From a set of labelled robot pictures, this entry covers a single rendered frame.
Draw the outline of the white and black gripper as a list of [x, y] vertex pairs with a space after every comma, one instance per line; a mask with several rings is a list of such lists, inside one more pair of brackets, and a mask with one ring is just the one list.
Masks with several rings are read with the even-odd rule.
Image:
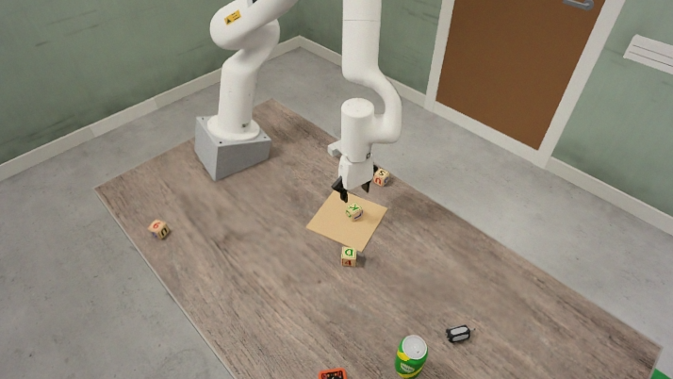
[[370, 155], [369, 160], [362, 162], [351, 162], [349, 159], [345, 159], [342, 156], [339, 162], [338, 179], [331, 188], [339, 192], [341, 201], [344, 201], [344, 203], [347, 204], [347, 191], [361, 185], [361, 188], [368, 193], [369, 183], [377, 170], [378, 167], [373, 165], [372, 154]]

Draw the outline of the beige mat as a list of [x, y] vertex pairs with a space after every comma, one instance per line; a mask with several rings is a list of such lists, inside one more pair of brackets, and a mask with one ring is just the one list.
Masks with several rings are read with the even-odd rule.
[[[363, 217], [352, 222], [346, 216], [346, 206], [354, 202], [363, 208]], [[350, 193], [345, 204], [334, 190], [306, 228], [362, 253], [386, 211], [386, 207]]]

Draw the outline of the green and yellow striped can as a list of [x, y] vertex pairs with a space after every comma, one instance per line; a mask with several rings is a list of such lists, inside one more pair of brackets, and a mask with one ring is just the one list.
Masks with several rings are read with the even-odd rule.
[[424, 340], [417, 336], [401, 341], [395, 360], [395, 369], [401, 377], [413, 379], [419, 376], [428, 355], [426, 347]]

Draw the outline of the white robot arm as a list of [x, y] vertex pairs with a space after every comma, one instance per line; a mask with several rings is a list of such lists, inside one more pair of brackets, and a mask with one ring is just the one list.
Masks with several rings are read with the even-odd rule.
[[[252, 120], [257, 74], [279, 41], [276, 19], [297, 1], [236, 0], [212, 18], [212, 40], [223, 49], [239, 50], [222, 66], [219, 113], [207, 122], [214, 136], [230, 141], [258, 136], [259, 126]], [[369, 159], [373, 143], [395, 143], [401, 134], [400, 96], [378, 68], [381, 3], [343, 0], [342, 73], [377, 91], [386, 106], [385, 114], [376, 115], [366, 99], [353, 98], [342, 105], [341, 140], [328, 145], [328, 153], [341, 153], [351, 162]]]

